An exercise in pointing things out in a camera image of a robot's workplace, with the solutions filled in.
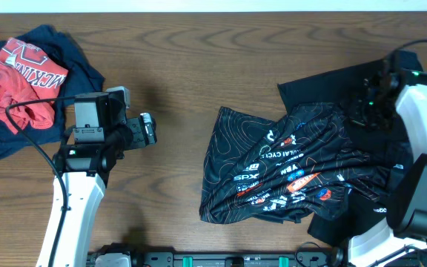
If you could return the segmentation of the black printed cycling jersey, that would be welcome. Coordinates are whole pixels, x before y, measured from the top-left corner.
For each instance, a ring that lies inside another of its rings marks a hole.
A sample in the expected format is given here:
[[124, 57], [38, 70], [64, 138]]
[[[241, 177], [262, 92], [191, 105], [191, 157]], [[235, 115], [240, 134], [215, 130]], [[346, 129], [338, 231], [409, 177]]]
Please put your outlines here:
[[333, 220], [348, 196], [386, 195], [387, 170], [351, 140], [332, 103], [294, 107], [278, 121], [220, 108], [203, 165], [200, 219]]

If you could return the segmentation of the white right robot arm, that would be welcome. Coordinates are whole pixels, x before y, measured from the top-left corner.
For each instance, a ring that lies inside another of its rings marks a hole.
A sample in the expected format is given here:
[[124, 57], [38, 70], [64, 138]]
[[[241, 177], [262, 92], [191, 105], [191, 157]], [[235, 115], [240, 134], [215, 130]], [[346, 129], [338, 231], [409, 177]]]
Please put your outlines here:
[[414, 163], [390, 196], [385, 219], [348, 241], [343, 262], [350, 266], [386, 266], [409, 252], [427, 249], [427, 73], [387, 73], [379, 92], [382, 99], [394, 102]]

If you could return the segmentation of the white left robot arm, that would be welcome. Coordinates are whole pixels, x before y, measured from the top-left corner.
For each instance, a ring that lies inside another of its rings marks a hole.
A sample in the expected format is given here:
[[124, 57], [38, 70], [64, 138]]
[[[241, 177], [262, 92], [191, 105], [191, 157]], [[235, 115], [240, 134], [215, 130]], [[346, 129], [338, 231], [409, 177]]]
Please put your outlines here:
[[156, 123], [149, 113], [127, 117], [127, 88], [79, 94], [74, 106], [76, 124], [53, 157], [53, 204], [38, 266], [85, 265], [110, 171], [125, 151], [157, 142]]

